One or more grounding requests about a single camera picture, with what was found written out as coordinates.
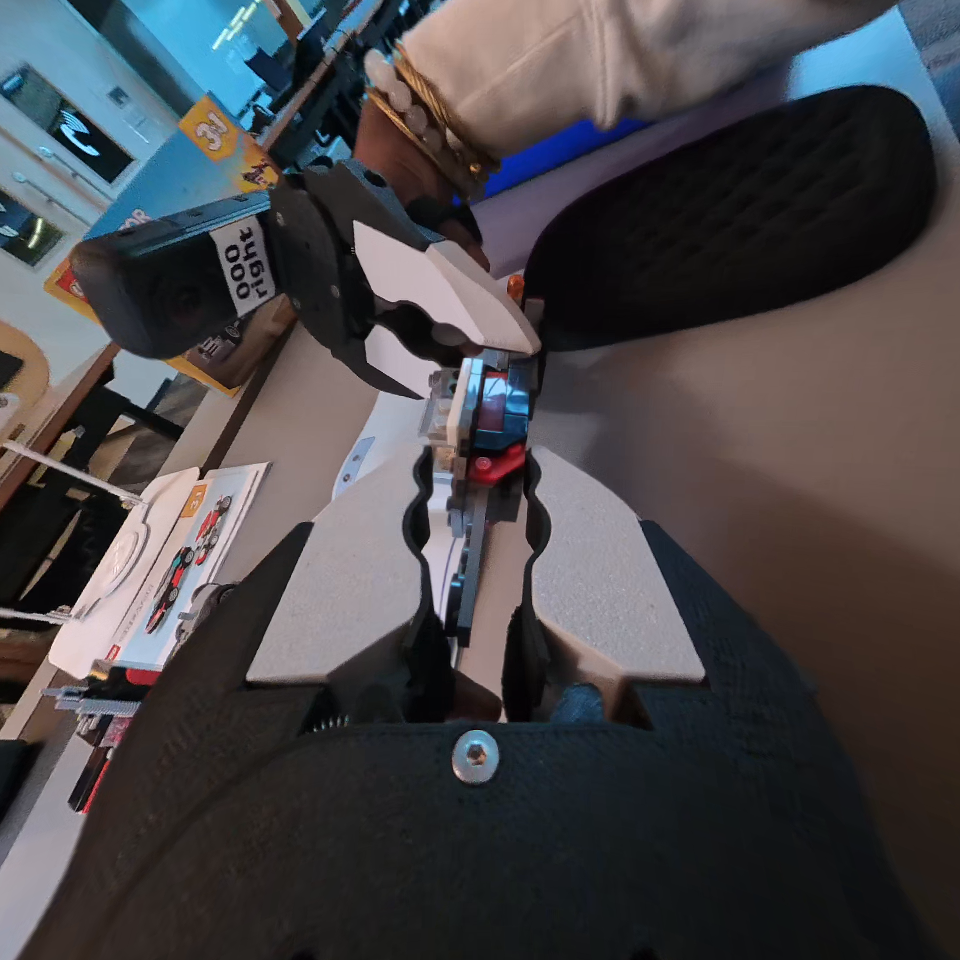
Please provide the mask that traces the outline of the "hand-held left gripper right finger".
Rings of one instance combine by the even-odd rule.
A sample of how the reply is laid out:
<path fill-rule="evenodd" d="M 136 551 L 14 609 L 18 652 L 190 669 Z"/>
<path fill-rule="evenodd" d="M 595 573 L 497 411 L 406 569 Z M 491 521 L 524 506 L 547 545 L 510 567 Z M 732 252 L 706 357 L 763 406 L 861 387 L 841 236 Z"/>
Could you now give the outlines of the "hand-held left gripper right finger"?
<path fill-rule="evenodd" d="M 635 512 L 593 476 L 546 448 L 528 517 L 545 512 L 545 546 L 532 557 L 534 626 L 547 654 L 547 683 L 622 690 L 632 682 L 698 686 L 696 652 Z"/>

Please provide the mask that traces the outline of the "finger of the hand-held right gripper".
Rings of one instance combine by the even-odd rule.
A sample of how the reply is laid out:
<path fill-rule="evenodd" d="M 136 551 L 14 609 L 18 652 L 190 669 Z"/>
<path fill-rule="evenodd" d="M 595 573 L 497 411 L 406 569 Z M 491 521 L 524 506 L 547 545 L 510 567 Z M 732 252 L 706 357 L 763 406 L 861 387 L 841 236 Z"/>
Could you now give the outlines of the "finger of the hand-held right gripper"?
<path fill-rule="evenodd" d="M 458 370 L 482 350 L 450 323 L 427 320 L 400 330 L 378 323 L 366 337 L 366 382 L 377 391 L 430 391 L 443 369 Z"/>
<path fill-rule="evenodd" d="M 370 291 L 385 304 L 415 307 L 474 347 L 524 356 L 542 349 L 522 308 L 453 241 L 420 250 L 359 221 L 353 239 Z"/>

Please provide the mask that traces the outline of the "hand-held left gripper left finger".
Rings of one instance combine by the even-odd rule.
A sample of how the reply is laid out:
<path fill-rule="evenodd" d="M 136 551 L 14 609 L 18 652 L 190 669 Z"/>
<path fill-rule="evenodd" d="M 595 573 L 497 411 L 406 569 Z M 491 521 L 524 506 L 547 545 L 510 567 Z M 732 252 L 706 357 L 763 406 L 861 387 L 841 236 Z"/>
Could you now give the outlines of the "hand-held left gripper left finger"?
<path fill-rule="evenodd" d="M 365 687 L 401 666 L 425 600 L 403 522 L 426 448 L 400 448 L 333 499 L 310 534 L 246 672 L 254 685 Z"/>

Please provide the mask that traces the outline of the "red white blue lego build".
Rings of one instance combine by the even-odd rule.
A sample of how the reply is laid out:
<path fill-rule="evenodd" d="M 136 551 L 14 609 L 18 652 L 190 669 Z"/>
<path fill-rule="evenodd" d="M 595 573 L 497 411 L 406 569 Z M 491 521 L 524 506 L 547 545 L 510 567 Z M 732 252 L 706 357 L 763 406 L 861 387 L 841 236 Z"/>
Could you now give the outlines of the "red white blue lego build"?
<path fill-rule="evenodd" d="M 515 522 L 543 358 L 486 348 L 428 380 L 419 437 L 433 488 L 425 549 L 452 666 L 471 645 L 491 528 Z"/>

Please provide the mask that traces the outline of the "person's right forearm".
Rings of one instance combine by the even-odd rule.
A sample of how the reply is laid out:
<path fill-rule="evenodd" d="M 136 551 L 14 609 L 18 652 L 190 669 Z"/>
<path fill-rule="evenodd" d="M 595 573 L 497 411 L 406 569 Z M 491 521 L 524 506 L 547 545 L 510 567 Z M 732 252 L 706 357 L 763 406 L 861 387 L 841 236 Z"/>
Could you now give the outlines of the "person's right forearm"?
<path fill-rule="evenodd" d="M 408 31 L 466 146 L 500 160 L 589 121 L 698 107 L 884 15 L 890 1 L 450 1 Z"/>

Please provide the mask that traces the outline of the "closed lego instruction booklet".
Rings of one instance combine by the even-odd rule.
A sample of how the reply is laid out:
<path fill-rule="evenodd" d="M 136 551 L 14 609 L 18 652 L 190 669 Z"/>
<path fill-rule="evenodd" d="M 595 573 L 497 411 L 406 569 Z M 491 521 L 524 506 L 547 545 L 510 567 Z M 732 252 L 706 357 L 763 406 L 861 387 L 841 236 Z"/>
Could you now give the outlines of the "closed lego instruction booklet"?
<path fill-rule="evenodd" d="M 220 468 L 193 487 L 174 528 L 114 633 L 105 658 L 162 668 L 195 629 L 270 462 Z"/>

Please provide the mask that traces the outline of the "orange blue lego box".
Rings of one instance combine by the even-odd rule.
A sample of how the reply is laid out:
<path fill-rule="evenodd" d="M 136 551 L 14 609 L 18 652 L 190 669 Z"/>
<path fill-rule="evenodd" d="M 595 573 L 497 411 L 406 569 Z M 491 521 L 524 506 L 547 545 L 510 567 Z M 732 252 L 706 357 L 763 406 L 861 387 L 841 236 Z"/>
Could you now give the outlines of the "orange blue lego box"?
<path fill-rule="evenodd" d="M 210 94 L 195 103 L 175 132 L 124 187 L 83 239 L 135 228 L 169 214 L 274 187 L 281 171 L 249 132 Z M 294 323 L 278 296 L 247 318 L 230 318 L 167 364 L 180 374 L 235 396 Z"/>

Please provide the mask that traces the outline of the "black red grey lego vehicle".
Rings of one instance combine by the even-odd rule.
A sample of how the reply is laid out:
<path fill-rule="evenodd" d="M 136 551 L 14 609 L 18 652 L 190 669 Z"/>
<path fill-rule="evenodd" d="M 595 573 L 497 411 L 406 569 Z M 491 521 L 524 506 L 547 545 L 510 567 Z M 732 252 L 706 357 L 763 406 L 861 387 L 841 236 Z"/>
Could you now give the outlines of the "black red grey lego vehicle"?
<path fill-rule="evenodd" d="M 90 811 L 116 749 L 161 674 L 161 669 L 99 659 L 78 684 L 41 690 L 56 710 L 76 716 L 74 734 L 91 748 L 67 799 L 73 812 Z"/>

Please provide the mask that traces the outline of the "person's right hand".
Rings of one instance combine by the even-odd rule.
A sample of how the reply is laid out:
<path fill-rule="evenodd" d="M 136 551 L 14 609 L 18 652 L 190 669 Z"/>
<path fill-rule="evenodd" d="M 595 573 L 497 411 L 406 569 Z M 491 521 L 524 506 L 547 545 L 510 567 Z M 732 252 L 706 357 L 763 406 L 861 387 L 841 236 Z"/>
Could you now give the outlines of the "person's right hand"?
<path fill-rule="evenodd" d="M 450 209 L 455 197 L 475 185 L 470 165 L 449 147 L 426 149 L 385 112 L 373 95 L 365 98 L 353 157 L 382 177 L 403 208 L 424 198 Z"/>

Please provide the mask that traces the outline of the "black quilted oval pad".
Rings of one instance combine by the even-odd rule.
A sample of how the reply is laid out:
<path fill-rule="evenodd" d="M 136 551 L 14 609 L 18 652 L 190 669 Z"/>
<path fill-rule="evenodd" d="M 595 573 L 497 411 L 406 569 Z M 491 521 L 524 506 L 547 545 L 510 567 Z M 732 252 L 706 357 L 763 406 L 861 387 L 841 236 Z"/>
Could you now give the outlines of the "black quilted oval pad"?
<path fill-rule="evenodd" d="M 794 306 L 869 277 L 924 232 L 928 124 L 891 88 L 836 88 L 622 174 L 546 225 L 525 268 L 546 353 Z"/>

